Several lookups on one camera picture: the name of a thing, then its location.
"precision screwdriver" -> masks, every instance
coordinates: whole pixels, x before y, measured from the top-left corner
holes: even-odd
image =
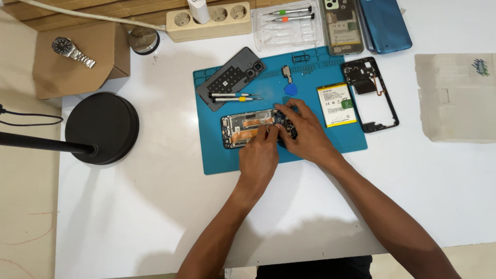
[[[250,98],[250,97],[238,97],[238,98],[215,98],[215,102],[228,102],[228,101],[235,101],[235,102],[246,102],[246,101],[251,101],[251,100],[263,100],[263,98]]]
[[[211,93],[211,97],[248,97],[248,96],[258,96],[258,94],[248,94],[248,93]]]
[[[302,9],[294,9],[294,10],[277,10],[275,12],[271,13],[265,13],[263,15],[285,15],[287,13],[295,13],[295,12],[311,12],[311,6],[308,8],[302,8]]]
[[[315,18],[315,13],[311,15],[302,15],[302,16],[283,16],[280,18],[276,18],[273,20],[268,20],[266,22],[271,22],[271,21],[276,21],[276,22],[288,22],[292,20],[302,20],[302,19],[314,19]]]

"metal watch strap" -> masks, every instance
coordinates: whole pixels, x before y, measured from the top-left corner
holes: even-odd
[[[74,60],[77,60],[83,64],[85,64],[88,68],[93,67],[95,65],[95,61],[87,57],[86,55],[82,54],[79,50],[75,50],[70,57]]]

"person's lap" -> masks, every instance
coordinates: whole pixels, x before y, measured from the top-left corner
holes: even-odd
[[[349,257],[311,262],[260,266],[256,279],[273,278],[347,278],[372,279],[372,256]]]

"wristwatch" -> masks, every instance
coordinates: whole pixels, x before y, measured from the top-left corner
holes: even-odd
[[[52,43],[52,49],[60,55],[63,55],[65,57],[70,57],[76,61],[85,64],[86,66],[88,66],[88,68],[91,68],[93,67],[93,65],[95,65],[95,61],[89,59],[89,57],[82,54],[77,49],[76,45],[73,44],[73,42],[68,38],[63,38],[63,37],[56,38]]]

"black lamp pole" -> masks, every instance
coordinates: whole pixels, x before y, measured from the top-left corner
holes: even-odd
[[[4,132],[0,132],[0,145],[64,151],[79,154],[95,153],[95,147],[91,145],[53,139],[36,138]]]

